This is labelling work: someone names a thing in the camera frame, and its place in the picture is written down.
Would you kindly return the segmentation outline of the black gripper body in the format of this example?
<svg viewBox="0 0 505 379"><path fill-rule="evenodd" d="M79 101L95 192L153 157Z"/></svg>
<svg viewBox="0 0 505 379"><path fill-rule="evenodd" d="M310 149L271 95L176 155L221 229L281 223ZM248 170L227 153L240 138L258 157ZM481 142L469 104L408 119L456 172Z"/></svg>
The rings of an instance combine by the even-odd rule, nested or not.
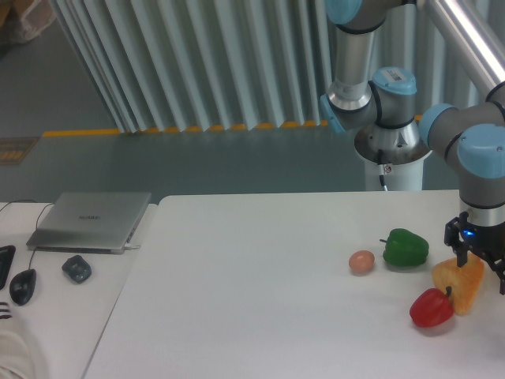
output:
<svg viewBox="0 0 505 379"><path fill-rule="evenodd" d="M468 253L486 263L504 259L504 223L480 226L469 221L469 214L462 212L445 225L444 244L452 248L465 244Z"/></svg>

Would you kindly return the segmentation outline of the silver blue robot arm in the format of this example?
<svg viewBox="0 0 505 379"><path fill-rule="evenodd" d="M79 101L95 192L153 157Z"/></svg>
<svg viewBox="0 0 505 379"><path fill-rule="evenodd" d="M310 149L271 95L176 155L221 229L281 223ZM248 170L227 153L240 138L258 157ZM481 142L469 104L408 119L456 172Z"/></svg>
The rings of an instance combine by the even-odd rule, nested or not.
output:
<svg viewBox="0 0 505 379"><path fill-rule="evenodd" d="M445 227L444 242L459 266L473 254L504 275L504 48L471 2L417 1L451 46L470 80L485 97L460 110L430 107L414 118L417 92L407 69L369 72L376 31L400 1L328 1L337 29L335 79L320 102L329 125L341 133L358 129L356 152L372 163L378 186L388 165L398 167L443 157L458 175L460 213Z"/></svg>

